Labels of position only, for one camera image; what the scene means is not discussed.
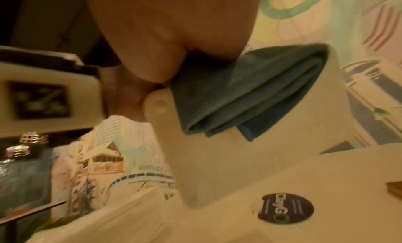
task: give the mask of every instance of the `skin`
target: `skin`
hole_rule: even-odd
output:
[[[168,83],[186,56],[235,60],[253,30],[260,0],[87,0],[122,65],[101,69],[109,114],[144,121],[142,102]]]

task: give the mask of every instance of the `blue cloth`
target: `blue cloth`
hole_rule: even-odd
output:
[[[319,77],[328,47],[257,49],[235,62],[186,59],[171,89],[185,134],[212,136],[237,126],[252,141],[300,102]]]

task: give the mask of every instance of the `black sticker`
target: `black sticker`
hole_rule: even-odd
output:
[[[60,85],[9,82],[10,97],[19,119],[69,117],[67,89]]]
[[[263,196],[264,204],[258,218],[266,222],[288,225],[305,221],[314,213],[314,206],[307,199],[294,194],[269,194]]]

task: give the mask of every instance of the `green circle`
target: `green circle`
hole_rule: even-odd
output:
[[[268,0],[261,0],[260,8],[264,15],[272,19],[288,19],[300,15],[316,5],[320,0],[305,0],[304,2],[288,9],[277,9],[269,4]]]
[[[287,214],[275,214],[272,219],[277,224],[287,224],[290,221],[290,217]]]

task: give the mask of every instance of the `oval sticker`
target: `oval sticker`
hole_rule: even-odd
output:
[[[258,218],[269,223],[289,225],[305,221],[314,213],[313,204],[298,195],[277,193],[263,196]]]

